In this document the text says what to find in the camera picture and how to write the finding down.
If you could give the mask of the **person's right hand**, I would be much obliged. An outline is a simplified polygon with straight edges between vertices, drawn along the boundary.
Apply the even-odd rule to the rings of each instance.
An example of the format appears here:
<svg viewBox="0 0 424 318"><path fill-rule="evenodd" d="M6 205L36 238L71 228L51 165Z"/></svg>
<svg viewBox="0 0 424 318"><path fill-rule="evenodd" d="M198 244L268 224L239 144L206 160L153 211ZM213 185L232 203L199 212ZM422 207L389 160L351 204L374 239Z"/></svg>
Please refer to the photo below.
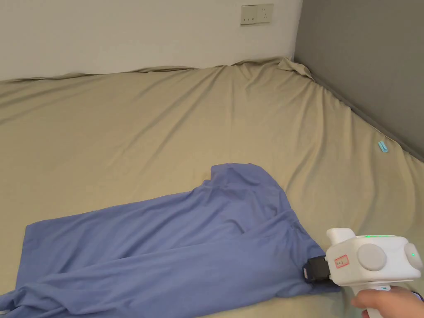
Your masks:
<svg viewBox="0 0 424 318"><path fill-rule="evenodd" d="M391 287L390 291L361 290L352 299L355 308L362 309L362 317L369 318L369 310L377 310L383 318L422 318L424 303L412 291Z"/></svg>

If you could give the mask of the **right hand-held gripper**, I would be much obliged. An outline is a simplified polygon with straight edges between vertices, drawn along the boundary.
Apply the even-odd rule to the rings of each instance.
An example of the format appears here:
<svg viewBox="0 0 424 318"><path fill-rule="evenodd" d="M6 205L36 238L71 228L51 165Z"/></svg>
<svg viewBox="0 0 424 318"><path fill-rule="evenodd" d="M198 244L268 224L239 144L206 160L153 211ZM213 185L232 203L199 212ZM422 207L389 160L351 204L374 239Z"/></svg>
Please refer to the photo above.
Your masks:
<svg viewBox="0 0 424 318"><path fill-rule="evenodd" d="M420 254L403 236L358 236L349 228L332 228L326 234L331 243L326 253L309 259L308 267L303 267L308 284L334 283L357 295L366 289L390 291L396 283L421 277ZM382 318L375 309L369 315Z"/></svg>

